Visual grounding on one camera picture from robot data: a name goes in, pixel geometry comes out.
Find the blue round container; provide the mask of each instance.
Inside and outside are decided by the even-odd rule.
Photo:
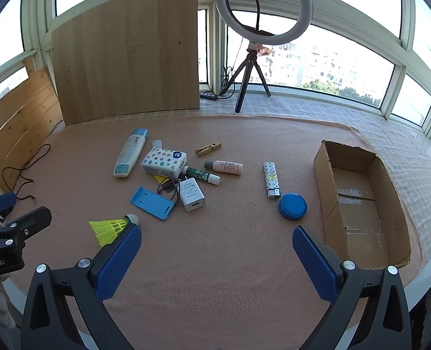
[[[280,199],[278,210],[286,219],[296,221],[306,214],[308,204],[306,204],[305,199],[299,194],[287,193]]]

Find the pink fabric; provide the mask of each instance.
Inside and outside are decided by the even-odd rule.
[[[114,178],[117,156],[135,127],[149,130],[142,155],[128,178]],[[230,160],[243,164],[243,175],[215,173],[221,176],[219,186],[198,181],[206,206],[190,213],[178,206],[160,221],[129,202],[140,185],[157,188],[139,165],[155,139],[186,152],[189,166],[202,169],[205,160]],[[286,118],[131,117],[69,126],[50,136],[51,152],[26,172],[35,183],[24,193],[37,199],[18,202],[9,217],[41,205],[53,216],[49,228],[27,241],[26,266],[12,279],[27,293],[38,264],[55,269],[93,258],[100,247],[88,221],[135,213],[141,250],[115,296],[104,303],[135,348],[298,348],[328,307],[291,244],[299,223],[323,240],[313,168],[323,139],[371,150],[348,126]],[[222,148],[200,158],[194,154],[212,141],[222,142]],[[278,201],[267,198],[265,161],[275,162],[282,193],[306,199],[308,212],[298,223],[284,219]],[[405,284],[422,260],[418,234],[407,219],[412,254],[401,270]],[[72,311],[84,328],[77,308]]]

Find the yellow shuttlecock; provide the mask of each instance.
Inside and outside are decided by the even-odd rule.
[[[95,232],[101,247],[111,244],[117,238],[120,231],[129,223],[138,225],[138,217],[133,214],[127,214],[120,220],[89,221],[89,225],[91,225],[91,228]]]

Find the tripod leg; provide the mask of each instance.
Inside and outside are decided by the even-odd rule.
[[[269,87],[267,86],[266,79],[264,79],[263,71],[261,70],[259,64],[257,64],[257,61],[254,61],[254,66],[256,67],[257,73],[259,74],[259,77],[261,78],[261,81],[263,82],[264,90],[266,91],[267,96],[270,97]]]
[[[253,70],[253,63],[246,62],[245,73],[243,75],[243,83],[240,89],[240,94],[238,95],[238,100],[236,101],[235,113],[239,113],[242,110],[244,95],[246,94],[247,84],[249,83],[249,78],[251,77],[251,71]]]
[[[228,81],[228,84],[226,85],[226,87],[223,88],[223,90],[221,90],[220,95],[224,95],[228,91],[228,89],[232,86],[232,84],[235,82],[235,79],[237,78],[239,73],[242,71],[243,67],[245,67],[246,62],[247,62],[247,60],[245,59],[242,62],[242,64],[240,64],[240,66],[236,69],[235,73],[233,74],[233,76]]]

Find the tripod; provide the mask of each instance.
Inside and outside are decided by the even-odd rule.
[[[259,30],[259,18],[261,16],[261,7],[259,5],[259,0],[255,0],[255,1],[256,1],[256,9],[257,9],[256,29],[254,29],[252,27],[248,27],[246,25],[242,25],[242,26],[245,29],[250,30],[251,32],[254,32],[256,34],[273,35],[272,33],[269,33],[268,31]],[[242,69],[243,68],[245,69],[245,72],[243,75],[242,86],[240,88],[240,93],[238,94],[238,100],[236,101],[235,113],[239,113],[242,109],[243,100],[244,100],[244,97],[246,94],[247,85],[249,83],[249,78],[251,76],[251,71],[253,70],[253,67],[256,67],[257,74],[261,78],[261,81],[262,81],[263,86],[264,86],[264,90],[266,91],[267,96],[270,97],[270,91],[269,91],[269,88],[267,86],[266,79],[264,79],[263,72],[262,72],[261,68],[259,67],[259,64],[257,63],[257,50],[252,50],[248,46],[246,59],[242,62],[242,64],[240,64],[240,66],[237,68],[237,70],[235,71],[233,76],[228,81],[225,88],[223,88],[223,90],[221,90],[221,92],[220,92],[221,95],[224,95],[228,91],[228,89],[233,85],[236,77],[240,74]]]

